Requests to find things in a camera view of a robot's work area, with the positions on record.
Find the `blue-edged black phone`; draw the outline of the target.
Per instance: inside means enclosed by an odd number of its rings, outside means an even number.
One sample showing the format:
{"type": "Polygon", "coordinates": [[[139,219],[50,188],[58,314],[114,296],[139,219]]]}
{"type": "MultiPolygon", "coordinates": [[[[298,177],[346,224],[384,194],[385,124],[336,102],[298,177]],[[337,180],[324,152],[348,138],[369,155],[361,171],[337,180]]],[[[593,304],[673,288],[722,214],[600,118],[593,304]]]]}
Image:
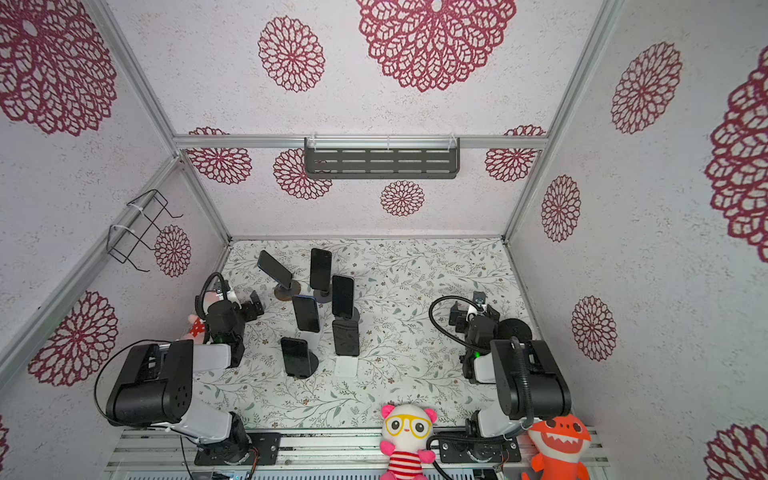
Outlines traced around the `blue-edged black phone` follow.
{"type": "Polygon", "coordinates": [[[313,296],[295,295],[292,305],[297,328],[300,331],[319,333],[321,330],[318,304],[313,296]]]}

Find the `teal-edged black phone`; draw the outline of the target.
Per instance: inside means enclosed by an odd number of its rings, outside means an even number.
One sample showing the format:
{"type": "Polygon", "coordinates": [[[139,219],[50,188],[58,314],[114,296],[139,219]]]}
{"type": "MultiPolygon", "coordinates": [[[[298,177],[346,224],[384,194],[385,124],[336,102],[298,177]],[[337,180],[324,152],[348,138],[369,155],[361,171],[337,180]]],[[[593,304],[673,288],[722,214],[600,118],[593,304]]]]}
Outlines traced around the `teal-edged black phone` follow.
{"type": "Polygon", "coordinates": [[[354,279],[332,276],[332,313],[336,318],[351,320],[354,317],[354,279]]]}

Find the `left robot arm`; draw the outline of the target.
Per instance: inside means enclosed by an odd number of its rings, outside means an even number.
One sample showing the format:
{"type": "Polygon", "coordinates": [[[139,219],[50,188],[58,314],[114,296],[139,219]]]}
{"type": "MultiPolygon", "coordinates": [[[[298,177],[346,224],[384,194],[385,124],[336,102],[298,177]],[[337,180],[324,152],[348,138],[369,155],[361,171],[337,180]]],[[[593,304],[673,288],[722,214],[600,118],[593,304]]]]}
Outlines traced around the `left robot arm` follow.
{"type": "Polygon", "coordinates": [[[206,293],[196,298],[205,314],[207,341],[150,342],[129,349],[106,403],[114,426],[163,428],[191,441],[213,464],[237,465],[256,454],[242,418],[218,410],[193,392],[193,377],[238,367],[245,353],[247,323],[264,313],[255,292],[241,303],[236,295],[206,293]]]}

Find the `wood-base round phone stand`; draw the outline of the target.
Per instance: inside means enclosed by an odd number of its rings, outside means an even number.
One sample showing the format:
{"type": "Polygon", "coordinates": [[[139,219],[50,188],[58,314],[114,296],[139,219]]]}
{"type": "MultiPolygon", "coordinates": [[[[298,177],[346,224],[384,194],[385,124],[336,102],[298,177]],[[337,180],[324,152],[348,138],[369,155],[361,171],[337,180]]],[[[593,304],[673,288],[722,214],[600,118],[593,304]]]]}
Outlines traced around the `wood-base round phone stand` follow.
{"type": "Polygon", "coordinates": [[[301,293],[301,284],[293,280],[288,286],[277,284],[273,289],[275,298],[279,301],[290,302],[294,296],[301,293]]]}

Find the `silver phone stand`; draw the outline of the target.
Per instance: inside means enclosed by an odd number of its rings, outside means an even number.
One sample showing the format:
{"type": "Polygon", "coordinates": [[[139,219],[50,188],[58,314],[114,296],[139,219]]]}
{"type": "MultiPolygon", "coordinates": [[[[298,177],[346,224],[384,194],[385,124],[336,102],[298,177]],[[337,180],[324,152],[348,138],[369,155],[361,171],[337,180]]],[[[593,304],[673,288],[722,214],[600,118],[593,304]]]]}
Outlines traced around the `silver phone stand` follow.
{"type": "Polygon", "coordinates": [[[320,355],[321,332],[300,331],[299,337],[307,342],[308,349],[315,355],[320,355]]]}

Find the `purple phone stand far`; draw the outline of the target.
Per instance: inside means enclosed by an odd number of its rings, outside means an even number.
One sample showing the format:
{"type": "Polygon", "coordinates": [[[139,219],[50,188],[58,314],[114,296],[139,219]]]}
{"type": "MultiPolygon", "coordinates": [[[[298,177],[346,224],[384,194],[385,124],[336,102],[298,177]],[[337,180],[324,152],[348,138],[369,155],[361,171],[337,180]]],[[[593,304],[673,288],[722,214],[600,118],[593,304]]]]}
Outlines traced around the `purple phone stand far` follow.
{"type": "Polygon", "coordinates": [[[315,300],[320,304],[326,304],[330,303],[333,299],[333,293],[331,289],[328,290],[322,290],[322,289],[314,289],[313,290],[313,297],[315,300]]]}

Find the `purple phone stand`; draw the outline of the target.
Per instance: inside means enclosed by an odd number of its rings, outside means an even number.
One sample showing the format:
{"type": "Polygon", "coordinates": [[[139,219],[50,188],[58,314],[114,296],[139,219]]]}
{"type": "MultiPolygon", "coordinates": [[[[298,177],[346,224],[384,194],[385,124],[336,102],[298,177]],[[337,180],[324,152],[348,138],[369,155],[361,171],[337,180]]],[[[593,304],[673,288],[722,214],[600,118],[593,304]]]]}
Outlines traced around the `purple phone stand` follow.
{"type": "Polygon", "coordinates": [[[342,320],[353,321],[353,322],[359,323],[360,322],[360,312],[359,312],[357,307],[354,307],[353,310],[352,310],[352,314],[351,315],[341,316],[341,319],[342,320]]]}
{"type": "Polygon", "coordinates": [[[330,303],[333,299],[333,293],[331,289],[328,290],[322,290],[322,289],[314,289],[313,290],[313,297],[315,300],[320,304],[326,304],[330,303]]]}

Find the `black round phone stand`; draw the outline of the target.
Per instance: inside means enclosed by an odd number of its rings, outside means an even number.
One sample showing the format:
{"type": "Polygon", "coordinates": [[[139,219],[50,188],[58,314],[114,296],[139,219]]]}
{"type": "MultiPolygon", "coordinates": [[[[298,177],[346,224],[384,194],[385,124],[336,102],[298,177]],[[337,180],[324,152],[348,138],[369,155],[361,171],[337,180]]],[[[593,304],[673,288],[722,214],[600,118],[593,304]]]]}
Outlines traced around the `black round phone stand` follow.
{"type": "Polygon", "coordinates": [[[319,366],[319,359],[312,351],[309,351],[307,355],[301,359],[298,357],[290,357],[290,363],[292,366],[287,368],[287,374],[290,377],[307,379],[316,372],[319,366]]]}

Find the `purple phone stand middle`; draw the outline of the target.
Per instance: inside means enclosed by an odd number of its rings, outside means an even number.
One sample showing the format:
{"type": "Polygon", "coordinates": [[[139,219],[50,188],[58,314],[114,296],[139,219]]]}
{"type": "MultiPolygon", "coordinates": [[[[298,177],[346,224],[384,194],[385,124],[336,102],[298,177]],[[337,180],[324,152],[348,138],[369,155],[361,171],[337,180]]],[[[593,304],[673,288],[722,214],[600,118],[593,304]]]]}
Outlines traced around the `purple phone stand middle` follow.
{"type": "Polygon", "coordinates": [[[359,312],[357,307],[354,307],[353,310],[352,310],[352,314],[351,315],[341,316],[341,319],[342,320],[353,321],[353,322],[359,323],[360,322],[360,312],[359,312]]]}

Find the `white phone stand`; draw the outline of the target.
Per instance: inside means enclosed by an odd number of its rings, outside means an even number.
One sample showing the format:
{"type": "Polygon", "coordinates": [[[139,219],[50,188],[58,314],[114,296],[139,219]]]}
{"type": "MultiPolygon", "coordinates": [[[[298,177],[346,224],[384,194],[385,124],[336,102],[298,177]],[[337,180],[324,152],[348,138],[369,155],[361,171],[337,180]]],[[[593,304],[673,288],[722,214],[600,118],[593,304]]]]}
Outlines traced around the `white phone stand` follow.
{"type": "Polygon", "coordinates": [[[353,356],[338,356],[335,359],[334,375],[339,378],[356,378],[358,358],[353,356]]]}

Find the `pink plush with red bow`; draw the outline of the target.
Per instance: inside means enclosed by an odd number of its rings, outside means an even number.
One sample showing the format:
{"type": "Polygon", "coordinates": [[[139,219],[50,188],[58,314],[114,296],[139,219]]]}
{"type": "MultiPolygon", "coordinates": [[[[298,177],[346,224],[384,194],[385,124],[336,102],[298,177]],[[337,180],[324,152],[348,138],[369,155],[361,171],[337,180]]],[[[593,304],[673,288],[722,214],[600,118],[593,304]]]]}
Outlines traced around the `pink plush with red bow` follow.
{"type": "Polygon", "coordinates": [[[195,314],[188,316],[188,322],[190,324],[190,328],[188,332],[183,336],[183,339],[193,340],[197,345],[204,344],[206,338],[205,322],[195,314]]]}

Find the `pink white plush with glasses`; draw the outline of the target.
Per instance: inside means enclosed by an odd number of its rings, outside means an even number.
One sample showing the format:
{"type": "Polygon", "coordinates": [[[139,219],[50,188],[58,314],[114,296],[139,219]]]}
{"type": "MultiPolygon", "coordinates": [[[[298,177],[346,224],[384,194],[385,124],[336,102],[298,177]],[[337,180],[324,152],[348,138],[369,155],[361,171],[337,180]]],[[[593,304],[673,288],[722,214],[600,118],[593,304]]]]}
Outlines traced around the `pink white plush with glasses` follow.
{"type": "Polygon", "coordinates": [[[379,448],[388,457],[382,480],[426,479],[425,463],[433,463],[434,452],[427,446],[437,412],[413,404],[386,404],[381,409],[384,424],[379,448]]]}

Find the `red monster plush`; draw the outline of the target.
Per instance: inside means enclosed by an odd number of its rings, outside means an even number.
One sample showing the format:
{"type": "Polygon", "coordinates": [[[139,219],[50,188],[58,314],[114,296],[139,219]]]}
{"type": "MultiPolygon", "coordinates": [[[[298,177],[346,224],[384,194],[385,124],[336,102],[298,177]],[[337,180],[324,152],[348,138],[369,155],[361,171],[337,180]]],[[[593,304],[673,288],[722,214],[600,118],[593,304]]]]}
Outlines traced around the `red monster plush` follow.
{"type": "Polygon", "coordinates": [[[530,468],[542,480],[590,479],[581,457],[591,446],[592,437],[576,416],[568,414],[536,422],[527,434],[537,449],[530,468]]]}

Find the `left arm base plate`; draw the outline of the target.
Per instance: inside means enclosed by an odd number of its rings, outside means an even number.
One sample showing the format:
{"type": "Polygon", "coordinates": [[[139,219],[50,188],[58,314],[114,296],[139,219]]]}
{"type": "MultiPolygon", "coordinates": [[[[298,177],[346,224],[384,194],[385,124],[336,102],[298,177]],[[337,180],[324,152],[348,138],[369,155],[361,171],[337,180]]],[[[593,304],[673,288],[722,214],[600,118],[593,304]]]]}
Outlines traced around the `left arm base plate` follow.
{"type": "Polygon", "coordinates": [[[195,466],[272,466],[277,462],[282,435],[248,432],[243,436],[197,447],[195,466]]]}

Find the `aluminium mounting rail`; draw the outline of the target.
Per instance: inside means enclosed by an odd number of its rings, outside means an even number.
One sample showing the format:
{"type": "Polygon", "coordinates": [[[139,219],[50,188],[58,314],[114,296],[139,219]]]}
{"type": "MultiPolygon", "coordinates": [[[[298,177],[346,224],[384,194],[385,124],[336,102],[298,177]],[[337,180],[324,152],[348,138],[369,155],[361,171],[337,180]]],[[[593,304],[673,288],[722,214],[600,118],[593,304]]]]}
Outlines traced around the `aluminium mounting rail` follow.
{"type": "MultiPolygon", "coordinates": [[[[377,479],[388,458],[380,451],[379,428],[257,429],[260,456],[238,465],[207,465],[192,443],[162,431],[126,430],[101,479],[377,479]]],[[[454,479],[518,479],[530,469],[536,448],[521,435],[506,452],[461,453],[446,442],[435,445],[440,467],[454,479]]]]}

